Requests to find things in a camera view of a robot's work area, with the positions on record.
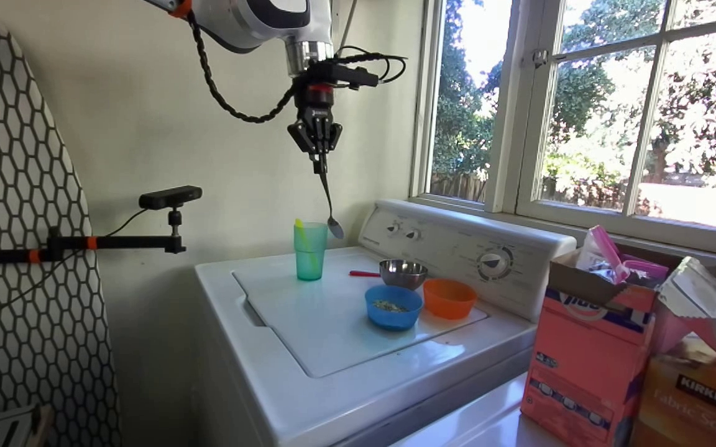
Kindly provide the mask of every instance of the metal bowl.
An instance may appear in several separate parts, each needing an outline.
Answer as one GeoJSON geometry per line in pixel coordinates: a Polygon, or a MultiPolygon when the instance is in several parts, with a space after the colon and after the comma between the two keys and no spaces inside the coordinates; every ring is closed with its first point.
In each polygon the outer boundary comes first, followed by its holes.
{"type": "Polygon", "coordinates": [[[424,284],[428,269],[413,260],[381,260],[381,279],[385,285],[416,291],[424,284]]]}

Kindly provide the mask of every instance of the blue bowl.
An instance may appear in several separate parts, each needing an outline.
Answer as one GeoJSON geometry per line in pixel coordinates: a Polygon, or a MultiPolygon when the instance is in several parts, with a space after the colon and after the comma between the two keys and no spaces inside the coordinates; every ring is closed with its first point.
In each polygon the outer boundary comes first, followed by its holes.
{"type": "Polygon", "coordinates": [[[407,288],[372,285],[365,291],[365,316],[389,330],[404,330],[422,314],[422,298],[407,288]]]}

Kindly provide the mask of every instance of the pink box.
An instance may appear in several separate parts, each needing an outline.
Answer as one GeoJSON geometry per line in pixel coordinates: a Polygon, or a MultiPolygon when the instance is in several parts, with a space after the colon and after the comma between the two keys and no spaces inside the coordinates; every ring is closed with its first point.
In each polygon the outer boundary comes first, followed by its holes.
{"type": "MultiPolygon", "coordinates": [[[[636,251],[677,265],[679,258],[636,251]]],[[[573,254],[550,269],[521,412],[567,444],[627,444],[651,354],[657,291],[611,285],[577,272],[573,254]]]]}

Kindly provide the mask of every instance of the green cup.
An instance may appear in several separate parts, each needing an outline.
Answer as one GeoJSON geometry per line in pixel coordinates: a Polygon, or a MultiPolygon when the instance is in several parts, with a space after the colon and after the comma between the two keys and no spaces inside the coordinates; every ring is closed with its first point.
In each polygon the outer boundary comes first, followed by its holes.
{"type": "Polygon", "coordinates": [[[324,279],[326,249],[327,249],[326,223],[294,226],[294,258],[299,282],[324,279]]]}

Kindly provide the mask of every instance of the washing machine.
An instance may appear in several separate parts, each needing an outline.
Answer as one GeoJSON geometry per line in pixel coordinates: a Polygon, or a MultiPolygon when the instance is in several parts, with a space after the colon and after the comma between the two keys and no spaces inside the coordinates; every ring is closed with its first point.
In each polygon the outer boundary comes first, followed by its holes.
{"type": "Polygon", "coordinates": [[[411,202],[371,206],[357,244],[295,282],[294,254],[197,265],[197,443],[389,444],[526,371],[546,265],[572,237],[411,202]],[[411,330],[365,318],[382,258],[424,264],[480,296],[464,321],[411,330]]]}

